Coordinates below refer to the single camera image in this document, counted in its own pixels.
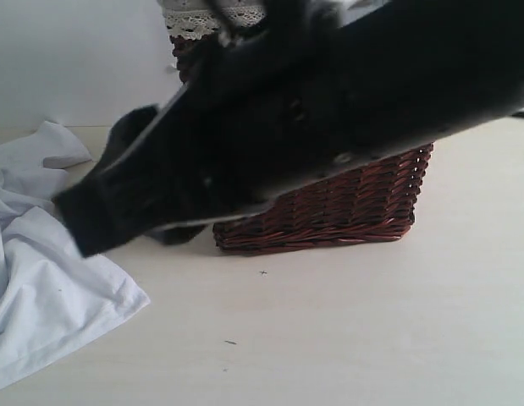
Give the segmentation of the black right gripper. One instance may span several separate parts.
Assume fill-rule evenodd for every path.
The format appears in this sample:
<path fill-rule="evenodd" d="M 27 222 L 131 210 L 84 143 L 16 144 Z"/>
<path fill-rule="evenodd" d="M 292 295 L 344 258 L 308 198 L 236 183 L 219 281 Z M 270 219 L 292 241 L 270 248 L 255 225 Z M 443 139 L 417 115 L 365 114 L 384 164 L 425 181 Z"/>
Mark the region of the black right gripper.
<path fill-rule="evenodd" d="M 164 109 L 123 117 L 112 132 L 135 133 L 131 145 L 54 201 L 85 257 L 254 216 L 366 163 L 352 126 L 371 99 L 352 75 L 198 76 Z"/>

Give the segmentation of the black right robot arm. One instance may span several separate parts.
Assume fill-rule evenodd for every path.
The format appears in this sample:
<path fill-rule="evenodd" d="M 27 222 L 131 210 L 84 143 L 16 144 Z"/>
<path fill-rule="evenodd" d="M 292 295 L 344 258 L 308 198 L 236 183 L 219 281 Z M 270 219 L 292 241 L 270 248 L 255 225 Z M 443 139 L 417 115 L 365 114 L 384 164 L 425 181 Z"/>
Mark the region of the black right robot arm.
<path fill-rule="evenodd" d="M 266 1 L 177 58 L 164 107 L 123 116 L 54 204 L 84 257 L 170 230 L 176 244 L 290 191 L 524 108 L 524 1 Z"/>

